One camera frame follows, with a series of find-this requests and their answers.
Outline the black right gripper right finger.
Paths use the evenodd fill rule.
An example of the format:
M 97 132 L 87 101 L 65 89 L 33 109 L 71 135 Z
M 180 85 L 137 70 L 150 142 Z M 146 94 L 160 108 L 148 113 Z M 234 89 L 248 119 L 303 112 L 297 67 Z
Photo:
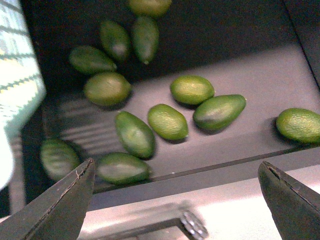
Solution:
M 264 161 L 258 168 L 263 198 L 283 240 L 320 238 L 320 194 Z

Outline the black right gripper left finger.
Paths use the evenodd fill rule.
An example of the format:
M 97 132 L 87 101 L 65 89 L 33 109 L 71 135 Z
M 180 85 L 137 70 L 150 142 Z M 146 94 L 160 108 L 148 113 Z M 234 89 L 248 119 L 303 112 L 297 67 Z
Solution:
M 96 165 L 88 159 L 0 223 L 2 240 L 75 240 L 93 195 Z

